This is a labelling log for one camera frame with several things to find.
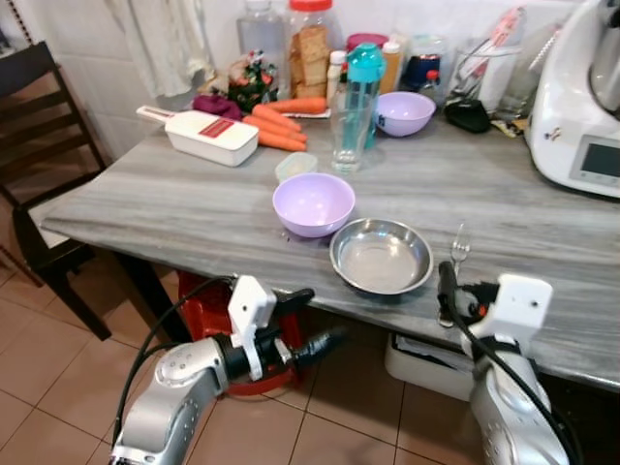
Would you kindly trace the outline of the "metal fork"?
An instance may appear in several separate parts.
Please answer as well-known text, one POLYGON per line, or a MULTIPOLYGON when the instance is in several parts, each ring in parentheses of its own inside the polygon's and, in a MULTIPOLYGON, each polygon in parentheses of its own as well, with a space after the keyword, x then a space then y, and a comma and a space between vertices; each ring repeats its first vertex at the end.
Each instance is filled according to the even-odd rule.
POLYGON ((449 252, 449 260, 452 265, 453 275, 456 276, 457 280, 460 279, 460 267, 468 260, 470 252, 471 234, 468 230, 468 226, 466 226, 465 223, 461 223, 453 237, 449 252))

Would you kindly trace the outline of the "stainless steel dish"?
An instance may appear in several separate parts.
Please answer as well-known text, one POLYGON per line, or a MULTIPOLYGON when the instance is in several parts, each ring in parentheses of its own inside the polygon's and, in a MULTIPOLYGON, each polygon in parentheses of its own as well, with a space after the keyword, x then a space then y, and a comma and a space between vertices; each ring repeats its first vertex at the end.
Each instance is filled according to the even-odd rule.
POLYGON ((363 218, 346 223, 329 242, 329 261, 351 287, 376 295, 400 295, 433 276, 431 247, 412 227, 363 218))

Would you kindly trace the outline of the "red plastic stool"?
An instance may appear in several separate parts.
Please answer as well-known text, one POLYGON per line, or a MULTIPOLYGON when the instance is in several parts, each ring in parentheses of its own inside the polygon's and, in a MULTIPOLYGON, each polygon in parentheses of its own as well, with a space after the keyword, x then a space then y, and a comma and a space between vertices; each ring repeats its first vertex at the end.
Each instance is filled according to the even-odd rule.
MULTIPOLYGON (((207 336, 230 335, 232 324, 229 318, 231 291, 227 285, 208 285, 204 291, 191 296, 182 306, 181 315, 194 340, 207 336)), ((276 313, 276 320, 270 326, 279 328, 280 341, 289 346, 300 346, 304 342, 300 324, 296 316, 276 313)), ((256 397, 270 394, 278 388, 300 388, 307 378, 307 369, 289 368, 279 375, 257 382, 233 385, 229 389, 232 397, 256 397)))

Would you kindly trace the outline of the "white plastic box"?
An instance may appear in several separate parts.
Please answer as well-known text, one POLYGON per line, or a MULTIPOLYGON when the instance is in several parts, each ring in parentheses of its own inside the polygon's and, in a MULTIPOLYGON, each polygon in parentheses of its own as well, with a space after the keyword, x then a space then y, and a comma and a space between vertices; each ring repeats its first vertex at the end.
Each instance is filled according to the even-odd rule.
POLYGON ((390 333, 384 364, 393 378, 469 402, 474 363, 460 351, 444 349, 399 333, 390 333))

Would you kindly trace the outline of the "large purple plastic bowl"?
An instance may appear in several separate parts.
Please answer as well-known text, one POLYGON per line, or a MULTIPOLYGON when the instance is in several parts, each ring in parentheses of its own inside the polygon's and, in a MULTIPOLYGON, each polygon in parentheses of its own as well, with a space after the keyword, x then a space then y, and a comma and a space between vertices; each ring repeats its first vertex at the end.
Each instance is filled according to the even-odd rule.
POLYGON ((356 202, 349 182, 321 172, 296 174, 273 192, 276 217, 289 232, 306 238, 340 230, 353 216, 356 202))

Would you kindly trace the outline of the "dark table leg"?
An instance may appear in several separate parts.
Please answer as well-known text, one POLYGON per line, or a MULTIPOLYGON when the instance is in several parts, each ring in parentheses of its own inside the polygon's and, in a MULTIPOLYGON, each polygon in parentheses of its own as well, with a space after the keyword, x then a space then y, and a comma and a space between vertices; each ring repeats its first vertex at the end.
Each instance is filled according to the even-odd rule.
POLYGON ((163 342, 190 342, 189 329, 180 315, 174 313, 161 319, 173 306, 155 266, 141 258, 120 252, 109 252, 111 264, 120 271, 120 285, 130 302, 136 307, 144 323, 163 342))

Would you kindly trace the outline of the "orange carrot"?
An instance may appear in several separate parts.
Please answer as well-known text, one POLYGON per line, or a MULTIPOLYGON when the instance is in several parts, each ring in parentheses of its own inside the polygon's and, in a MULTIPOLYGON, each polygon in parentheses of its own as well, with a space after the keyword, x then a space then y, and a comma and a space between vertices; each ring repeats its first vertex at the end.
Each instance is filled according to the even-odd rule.
POLYGON ((260 130, 270 130, 271 133, 283 134, 283 136, 292 136, 293 134, 301 134, 302 136, 305 136, 305 134, 302 133, 294 133, 292 130, 284 130, 280 127, 273 127, 273 125, 266 124, 265 121, 253 118, 253 116, 244 116, 242 120, 245 124, 253 125, 253 127, 257 127, 260 130))
POLYGON ((273 125, 273 127, 280 127, 284 130, 292 130, 294 133, 300 133, 302 128, 300 124, 293 121, 288 116, 285 116, 283 112, 271 109, 267 105, 257 105, 253 107, 251 111, 253 118, 265 121, 266 124, 273 125))
POLYGON ((261 130, 258 134, 260 145, 270 147, 270 149, 280 149, 288 152, 305 152, 307 142, 305 136, 293 134, 283 136, 283 134, 271 133, 270 130, 261 130))
POLYGON ((278 112, 291 112, 300 115, 320 115, 328 111, 327 98, 298 98, 282 99, 282 101, 269 102, 265 105, 271 110, 278 112))

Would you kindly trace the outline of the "black pouch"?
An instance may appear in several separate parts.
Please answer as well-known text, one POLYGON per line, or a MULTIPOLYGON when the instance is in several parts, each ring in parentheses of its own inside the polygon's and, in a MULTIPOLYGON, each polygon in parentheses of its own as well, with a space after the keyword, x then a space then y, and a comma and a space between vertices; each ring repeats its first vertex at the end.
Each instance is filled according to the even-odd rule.
POLYGON ((452 127, 471 134, 484 134, 492 128, 490 114, 478 99, 449 99, 443 107, 443 115, 452 127))

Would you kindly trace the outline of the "clear drinking glass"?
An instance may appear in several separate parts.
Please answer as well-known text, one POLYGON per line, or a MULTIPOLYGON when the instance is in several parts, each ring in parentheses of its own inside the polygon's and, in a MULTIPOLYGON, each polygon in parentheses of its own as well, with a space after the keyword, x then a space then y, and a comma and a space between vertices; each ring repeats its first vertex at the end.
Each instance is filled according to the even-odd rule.
POLYGON ((375 99, 350 90, 335 94, 329 129, 333 136, 332 168, 338 173, 355 172, 373 143, 375 99))

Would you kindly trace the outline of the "small purple plastic bowl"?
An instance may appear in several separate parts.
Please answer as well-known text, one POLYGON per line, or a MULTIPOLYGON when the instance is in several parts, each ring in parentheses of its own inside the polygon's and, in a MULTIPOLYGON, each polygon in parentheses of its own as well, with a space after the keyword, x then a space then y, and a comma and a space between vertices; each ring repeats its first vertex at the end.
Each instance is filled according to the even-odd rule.
POLYGON ((394 90, 378 97, 376 127, 392 138, 404 138, 419 132, 437 111, 437 103, 422 94, 394 90))

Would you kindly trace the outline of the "white slicer box red label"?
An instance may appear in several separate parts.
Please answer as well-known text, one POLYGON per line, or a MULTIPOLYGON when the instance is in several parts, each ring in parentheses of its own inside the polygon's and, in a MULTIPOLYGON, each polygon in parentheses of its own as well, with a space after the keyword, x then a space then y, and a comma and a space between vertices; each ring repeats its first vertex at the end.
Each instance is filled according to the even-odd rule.
POLYGON ((235 168, 257 150, 260 129, 198 110, 138 107, 137 115, 163 124, 174 149, 223 167, 235 168))

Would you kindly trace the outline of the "purple cloth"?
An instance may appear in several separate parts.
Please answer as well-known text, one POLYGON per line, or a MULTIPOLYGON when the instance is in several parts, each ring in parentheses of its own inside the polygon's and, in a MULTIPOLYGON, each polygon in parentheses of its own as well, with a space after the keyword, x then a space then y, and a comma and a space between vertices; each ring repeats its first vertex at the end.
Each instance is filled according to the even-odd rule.
POLYGON ((236 102, 231 101, 225 94, 220 93, 195 96, 192 99, 192 109, 234 121, 240 121, 244 116, 242 109, 240 109, 236 102))

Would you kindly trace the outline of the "white kitchen machine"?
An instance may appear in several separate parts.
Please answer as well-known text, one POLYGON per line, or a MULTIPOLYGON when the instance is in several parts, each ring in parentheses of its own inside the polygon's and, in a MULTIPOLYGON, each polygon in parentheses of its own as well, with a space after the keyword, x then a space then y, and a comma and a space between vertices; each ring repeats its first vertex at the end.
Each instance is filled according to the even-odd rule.
POLYGON ((540 174, 620 198, 620 1, 585 0, 546 54, 526 140, 540 174))

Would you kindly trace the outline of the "clear jar dark blue label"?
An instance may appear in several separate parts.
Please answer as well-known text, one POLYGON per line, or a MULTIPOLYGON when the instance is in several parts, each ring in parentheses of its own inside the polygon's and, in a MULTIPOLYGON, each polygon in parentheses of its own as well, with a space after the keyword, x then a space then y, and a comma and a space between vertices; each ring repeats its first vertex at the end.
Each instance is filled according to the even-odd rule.
POLYGON ((411 37, 398 89, 421 90, 428 84, 430 72, 437 72, 437 76, 443 78, 448 52, 447 40, 442 36, 421 34, 411 37))

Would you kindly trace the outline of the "clear plastic bag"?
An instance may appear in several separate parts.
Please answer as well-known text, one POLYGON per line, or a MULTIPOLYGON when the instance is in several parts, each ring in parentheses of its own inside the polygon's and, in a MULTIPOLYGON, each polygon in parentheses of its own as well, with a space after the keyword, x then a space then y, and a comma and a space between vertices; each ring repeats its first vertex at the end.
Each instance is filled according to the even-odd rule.
POLYGON ((514 6, 481 39, 466 43, 450 75, 449 102, 474 99, 488 112, 499 107, 522 50, 527 22, 527 9, 514 6))

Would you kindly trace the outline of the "orange bottle white cap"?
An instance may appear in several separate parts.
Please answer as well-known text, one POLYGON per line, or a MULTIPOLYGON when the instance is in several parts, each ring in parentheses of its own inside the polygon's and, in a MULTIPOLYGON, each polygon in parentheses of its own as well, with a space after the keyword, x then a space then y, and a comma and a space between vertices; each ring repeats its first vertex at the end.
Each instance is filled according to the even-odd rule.
POLYGON ((385 70, 378 83, 378 93, 381 96, 393 92, 397 88, 397 81, 400 75, 400 67, 403 62, 403 46, 395 41, 388 41, 382 46, 384 54, 385 70))

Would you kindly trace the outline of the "green red festive ornament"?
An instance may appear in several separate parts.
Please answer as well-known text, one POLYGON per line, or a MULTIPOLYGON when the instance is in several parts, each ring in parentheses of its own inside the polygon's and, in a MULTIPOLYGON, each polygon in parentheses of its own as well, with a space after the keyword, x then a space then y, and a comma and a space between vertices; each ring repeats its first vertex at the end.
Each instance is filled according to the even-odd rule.
POLYGON ((278 67, 261 49, 248 50, 242 58, 236 59, 227 71, 227 79, 227 97, 243 112, 275 102, 279 97, 278 67))

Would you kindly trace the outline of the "teal water bottle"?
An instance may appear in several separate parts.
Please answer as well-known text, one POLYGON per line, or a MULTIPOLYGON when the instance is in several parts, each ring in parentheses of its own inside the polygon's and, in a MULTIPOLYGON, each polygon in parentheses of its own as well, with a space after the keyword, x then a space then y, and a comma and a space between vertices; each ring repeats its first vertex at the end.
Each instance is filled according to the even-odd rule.
POLYGON ((384 75, 385 61, 382 50, 372 44, 358 46, 347 53, 346 89, 375 99, 373 109, 378 101, 378 83, 384 75))

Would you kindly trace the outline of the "small white bottle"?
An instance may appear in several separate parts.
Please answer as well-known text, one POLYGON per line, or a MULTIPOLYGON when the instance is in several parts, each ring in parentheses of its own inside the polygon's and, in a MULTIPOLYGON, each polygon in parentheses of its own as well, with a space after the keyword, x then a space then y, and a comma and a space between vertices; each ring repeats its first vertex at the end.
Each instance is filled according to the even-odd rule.
POLYGON ((325 98, 329 106, 335 105, 335 96, 344 76, 346 62, 346 50, 333 50, 329 54, 325 88, 325 98))

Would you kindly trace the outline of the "red lid cracker jar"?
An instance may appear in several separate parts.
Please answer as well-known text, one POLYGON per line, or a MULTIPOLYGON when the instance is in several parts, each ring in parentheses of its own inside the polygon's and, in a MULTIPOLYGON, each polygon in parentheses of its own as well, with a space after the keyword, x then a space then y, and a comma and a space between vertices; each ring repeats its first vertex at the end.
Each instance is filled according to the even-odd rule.
POLYGON ((288 97, 326 96, 329 54, 344 43, 333 0, 289 0, 285 75, 288 97))

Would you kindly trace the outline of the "pink lid container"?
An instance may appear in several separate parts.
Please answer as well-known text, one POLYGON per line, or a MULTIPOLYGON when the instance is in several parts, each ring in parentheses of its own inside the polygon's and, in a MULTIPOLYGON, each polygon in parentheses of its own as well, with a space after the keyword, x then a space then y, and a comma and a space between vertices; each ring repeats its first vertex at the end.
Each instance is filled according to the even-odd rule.
POLYGON ((353 52, 360 45, 372 44, 376 48, 384 48, 384 44, 388 43, 388 36, 384 34, 350 34, 346 37, 346 52, 353 52))

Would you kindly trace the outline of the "clear plastic bottle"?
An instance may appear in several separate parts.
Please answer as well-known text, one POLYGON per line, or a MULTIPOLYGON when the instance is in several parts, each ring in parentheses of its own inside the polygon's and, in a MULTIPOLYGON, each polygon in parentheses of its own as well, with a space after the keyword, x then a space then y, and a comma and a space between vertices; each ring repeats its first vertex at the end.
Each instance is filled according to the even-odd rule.
POLYGON ((244 65, 262 65, 274 78, 285 76, 285 18, 273 0, 244 0, 236 18, 244 65))

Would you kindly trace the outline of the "hanging white towel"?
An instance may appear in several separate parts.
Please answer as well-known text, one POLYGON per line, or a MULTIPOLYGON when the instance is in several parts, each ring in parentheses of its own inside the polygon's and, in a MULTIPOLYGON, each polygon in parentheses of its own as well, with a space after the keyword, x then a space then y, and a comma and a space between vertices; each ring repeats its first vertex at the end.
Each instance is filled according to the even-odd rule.
POLYGON ((217 78, 202 0, 105 0, 152 97, 199 92, 217 78))

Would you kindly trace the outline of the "dark wooden chair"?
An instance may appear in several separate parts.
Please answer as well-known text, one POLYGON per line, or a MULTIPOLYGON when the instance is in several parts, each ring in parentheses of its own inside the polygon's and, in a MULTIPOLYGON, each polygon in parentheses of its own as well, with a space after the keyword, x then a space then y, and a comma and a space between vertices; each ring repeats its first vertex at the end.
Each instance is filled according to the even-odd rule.
POLYGON ((110 338, 110 329, 70 282, 71 275, 96 253, 78 240, 41 230, 34 216, 48 212, 108 165, 48 44, 36 43, 0 57, 0 201, 12 209, 25 273, 50 287, 99 340, 110 338), (89 154, 93 167, 27 200, 20 200, 6 186, 37 165, 68 154, 89 154))

